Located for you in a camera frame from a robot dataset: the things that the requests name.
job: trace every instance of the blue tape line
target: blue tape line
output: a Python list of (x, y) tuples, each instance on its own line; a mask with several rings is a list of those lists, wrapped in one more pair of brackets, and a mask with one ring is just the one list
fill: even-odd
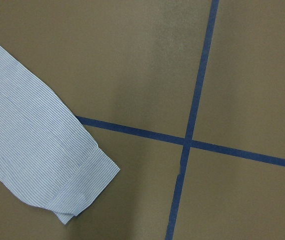
[(212, 38), (213, 38), (218, 3), (219, 3), (219, 0), (212, 0), (211, 2), (208, 24), (207, 24), (206, 34), (204, 37), (202, 53), (201, 53), (201, 58), (200, 58), (200, 63), (199, 63), (199, 68), (198, 68), (198, 73), (197, 73), (197, 79), (196, 79), (185, 139), (183, 142), (183, 148), (182, 148), (182, 153), (181, 153), (181, 158), (180, 158), (180, 172), (177, 176), (176, 184), (174, 188), (165, 240), (172, 240), (174, 236), (178, 208), (179, 208), (179, 203), (181, 200), (181, 195), (182, 195), (182, 190), (183, 190), (183, 185), (184, 185), (184, 180), (185, 180), (185, 174), (186, 174), (186, 169), (187, 169), (187, 164), (188, 164), (189, 152), (190, 152), (191, 142), (192, 142), (192, 138), (194, 134), (197, 113), (199, 109), (199, 103), (200, 103), (201, 93), (202, 93), (204, 79), (205, 79), (209, 51), (211, 48), (211, 43), (212, 43)]
[(94, 120), (94, 119), (86, 118), (82, 116), (76, 116), (76, 118), (80, 121), (81, 124), (88, 125), (88, 126), (93, 126), (93, 127), (97, 127), (101, 129), (108, 129), (108, 130), (112, 130), (112, 131), (116, 131), (116, 132), (120, 132), (124, 134), (140, 136), (140, 137), (144, 137), (148, 139), (160, 140), (160, 141), (172, 143), (172, 144), (183, 145), (184, 143), (184, 139), (178, 136), (171, 136), (171, 135), (167, 135), (163, 133), (142, 130), (139, 128), (123, 126), (119, 124), (109, 123), (106, 121)]
[(285, 167), (285, 159), (193, 140), (191, 147)]
[[(76, 117), (81, 122), (81, 124), (83, 124), (83, 125), (88, 125), (88, 126), (92, 126), (92, 127), (96, 127), (96, 128), (101, 128), (101, 129), (112, 130), (115, 132), (135, 135), (135, 136), (139, 136), (139, 137), (143, 137), (143, 138), (159, 140), (159, 141), (163, 141), (163, 142), (167, 142), (167, 143), (183, 145), (186, 147), (190, 144), (190, 147), (195, 148), (195, 149), (202, 149), (202, 150), (206, 150), (206, 151), (210, 151), (210, 152), (214, 152), (214, 153), (225, 154), (225, 155), (235, 156), (235, 157), (239, 157), (239, 158), (243, 158), (243, 159), (249, 159), (249, 160), (254, 160), (254, 161), (258, 161), (258, 162), (263, 162), (263, 163), (267, 163), (267, 164), (285, 167), (285, 159), (284, 158), (264, 155), (264, 154), (245, 151), (245, 150), (239, 150), (236, 148), (220, 146), (220, 145), (216, 145), (216, 144), (212, 144), (212, 143), (206, 143), (206, 142), (202, 142), (202, 141), (196, 141), (196, 140), (189, 140), (189, 141), (185, 141), (185, 143), (184, 143), (184, 138), (182, 138), (182, 137), (162, 134), (162, 133), (153, 132), (153, 131), (147, 131), (147, 130), (143, 130), (143, 129), (139, 129), (139, 128), (109, 123), (106, 121), (94, 120), (94, 119), (86, 118), (86, 117), (82, 117), (82, 116), (76, 116)], [(186, 157), (187, 152), (185, 152), (185, 151), (186, 150), (184, 150), (184, 148), (183, 148), (183, 150), (182, 150), (183, 153), (182, 153), (181, 159), (180, 159), (180, 161), (183, 160), (183, 162), (180, 163), (181, 166), (187, 165), (187, 163), (185, 162), (187, 159), (187, 157)]]

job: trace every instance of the brown floor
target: brown floor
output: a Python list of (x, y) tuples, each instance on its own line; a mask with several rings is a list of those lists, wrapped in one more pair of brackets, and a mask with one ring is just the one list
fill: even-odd
[[(0, 45), (78, 116), (184, 137), (210, 0), (0, 1)], [(63, 225), (0, 183), (0, 239), (164, 239), (182, 146), (86, 127), (121, 171)], [(285, 158), (285, 1), (222, 0), (194, 140)], [(192, 148), (175, 240), (285, 240), (285, 167)]]

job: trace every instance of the blue tape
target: blue tape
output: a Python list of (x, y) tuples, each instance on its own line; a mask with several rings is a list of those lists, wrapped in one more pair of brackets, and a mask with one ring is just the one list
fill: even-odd
[(285, 167), (285, 159), (193, 140), (191, 147)]
[[(285, 167), (284, 158), (264, 155), (260, 153), (240, 150), (240, 149), (226, 147), (226, 146), (220, 146), (220, 145), (206, 143), (202, 141), (196, 141), (196, 140), (186, 140), (185, 141), (184, 138), (178, 137), (178, 136), (172, 136), (172, 135), (162, 134), (162, 133), (153, 132), (153, 131), (147, 131), (147, 130), (143, 130), (139, 128), (114, 124), (114, 123), (110, 123), (106, 121), (99, 121), (99, 120), (86, 118), (82, 116), (76, 116), (76, 117), (83, 125), (88, 125), (88, 126), (92, 126), (96, 128), (101, 128), (101, 129), (107, 129), (107, 130), (111, 130), (111, 131), (115, 131), (119, 133), (135, 135), (135, 136), (139, 136), (143, 138), (159, 140), (159, 141), (163, 141), (167, 143), (183, 145), (186, 147), (190, 145), (191, 148), (195, 148), (195, 149), (201, 149), (201, 150), (206, 150), (206, 151), (210, 151), (214, 153), (225, 154), (225, 155), (235, 156), (235, 157), (239, 157), (243, 159), (249, 159), (249, 160), (254, 160), (258, 162), (263, 162), (267, 164)], [(180, 159), (180, 161), (182, 162), (180, 163), (180, 165), (186, 166), (187, 163), (185, 161), (188, 158), (187, 151), (184, 150), (183, 148), (182, 152), (183, 153)]]
[(106, 121), (94, 120), (94, 119), (86, 118), (82, 116), (76, 116), (76, 118), (80, 121), (81, 124), (92, 126), (92, 127), (108, 129), (108, 130), (112, 130), (112, 131), (116, 131), (116, 132), (120, 132), (124, 134), (135, 135), (135, 136), (144, 137), (148, 139), (155, 139), (155, 140), (172, 143), (172, 144), (178, 144), (178, 145), (184, 144), (184, 139), (178, 136), (171, 136), (171, 135), (167, 135), (163, 133), (143, 130), (143, 129), (134, 128), (130, 126), (114, 124), (114, 123), (110, 123)]
[(208, 56), (209, 56), (209, 51), (211, 48), (211, 43), (212, 43), (212, 38), (213, 38), (218, 3), (219, 3), (219, 0), (212, 0), (211, 2), (208, 24), (207, 24), (206, 34), (204, 37), (202, 53), (201, 53), (201, 58), (200, 58), (200, 63), (199, 63), (199, 68), (198, 68), (198, 73), (197, 73), (196, 85), (195, 85), (194, 94), (192, 98), (192, 103), (191, 103), (191, 108), (190, 108), (190, 113), (189, 113), (189, 118), (188, 118), (188, 124), (187, 124), (185, 139), (184, 139), (181, 158), (180, 158), (180, 172), (177, 176), (173, 198), (172, 198), (172, 204), (170, 208), (169, 221), (168, 221), (166, 237), (165, 237), (166, 240), (172, 240), (174, 236), (178, 208), (179, 208), (179, 203), (181, 200), (181, 195), (182, 195), (182, 190), (183, 190), (183, 185), (184, 185), (184, 180), (185, 180), (185, 174), (186, 174), (186, 168), (188, 164), (191, 141), (192, 141), (193, 134), (194, 134), (197, 113), (199, 109), (199, 103), (200, 103), (200, 98), (201, 98), (201, 93), (203, 89), (205, 73), (206, 73), (206, 68), (207, 68)]

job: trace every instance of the blue and white striped fabric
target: blue and white striped fabric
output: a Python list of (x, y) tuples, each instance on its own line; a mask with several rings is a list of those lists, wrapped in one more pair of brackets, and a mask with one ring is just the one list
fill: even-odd
[(66, 224), (119, 170), (57, 95), (0, 46), (0, 181)]

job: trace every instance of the cardboard surface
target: cardboard surface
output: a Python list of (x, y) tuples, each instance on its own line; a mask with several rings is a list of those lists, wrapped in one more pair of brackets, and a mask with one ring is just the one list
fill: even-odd
[(285, 158), (285, 1), (219, 3), (193, 139)]
[(174, 240), (285, 240), (285, 167), (191, 149)]
[[(209, 0), (0, 1), (0, 45), (77, 116), (184, 137)], [(182, 146), (86, 126), (121, 171), (66, 226), (0, 183), (0, 239), (164, 239)], [(219, 3), (194, 140), (285, 158), (285, 2)], [(175, 240), (285, 239), (285, 167), (192, 148)]]

